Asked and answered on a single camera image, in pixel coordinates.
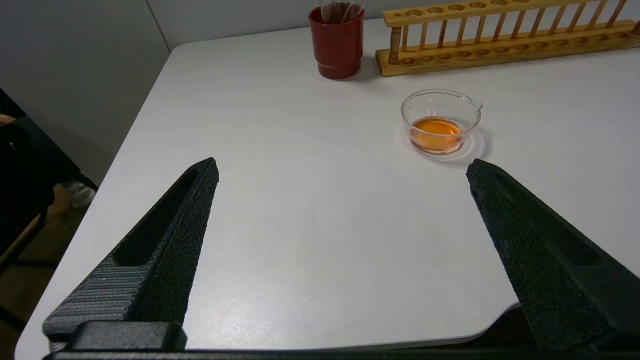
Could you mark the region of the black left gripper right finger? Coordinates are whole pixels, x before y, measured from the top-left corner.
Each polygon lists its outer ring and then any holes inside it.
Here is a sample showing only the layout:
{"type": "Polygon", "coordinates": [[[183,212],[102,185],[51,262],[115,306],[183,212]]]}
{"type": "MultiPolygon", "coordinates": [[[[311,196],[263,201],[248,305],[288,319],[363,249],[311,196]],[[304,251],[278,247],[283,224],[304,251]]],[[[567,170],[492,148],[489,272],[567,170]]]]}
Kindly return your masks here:
{"type": "Polygon", "coordinates": [[[538,346],[637,351],[638,276],[502,168],[476,159],[466,176],[538,346]]]}

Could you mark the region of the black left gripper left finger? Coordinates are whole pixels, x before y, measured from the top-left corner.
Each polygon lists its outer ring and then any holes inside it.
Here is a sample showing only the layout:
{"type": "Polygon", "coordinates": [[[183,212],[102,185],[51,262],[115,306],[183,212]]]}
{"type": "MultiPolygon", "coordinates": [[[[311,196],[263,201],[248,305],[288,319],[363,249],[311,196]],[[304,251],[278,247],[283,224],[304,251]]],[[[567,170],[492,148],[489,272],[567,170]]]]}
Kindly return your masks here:
{"type": "Polygon", "coordinates": [[[51,353],[172,353],[183,330],[217,162],[190,166],[42,325],[51,353]]]}

